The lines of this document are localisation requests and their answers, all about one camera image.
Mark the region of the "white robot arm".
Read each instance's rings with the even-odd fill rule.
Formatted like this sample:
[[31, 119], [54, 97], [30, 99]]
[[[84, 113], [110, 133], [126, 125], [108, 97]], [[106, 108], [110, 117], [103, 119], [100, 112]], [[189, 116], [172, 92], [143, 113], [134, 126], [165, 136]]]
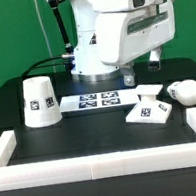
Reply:
[[69, 0], [77, 45], [73, 78], [100, 81], [121, 74], [134, 86], [136, 58], [149, 54], [148, 69], [160, 69], [162, 46], [175, 34], [174, 0]]

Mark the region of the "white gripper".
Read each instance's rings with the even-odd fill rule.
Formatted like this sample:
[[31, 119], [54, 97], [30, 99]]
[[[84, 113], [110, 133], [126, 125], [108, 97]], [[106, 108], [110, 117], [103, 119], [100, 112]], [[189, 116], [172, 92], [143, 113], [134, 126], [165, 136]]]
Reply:
[[128, 62], [150, 51], [148, 69], [160, 70], [162, 48], [159, 46], [174, 37], [174, 22], [171, 0], [160, 4], [158, 10], [145, 7], [131, 12], [99, 14], [95, 21], [99, 58], [106, 65], [123, 65], [120, 71], [124, 85], [135, 86], [133, 64]]

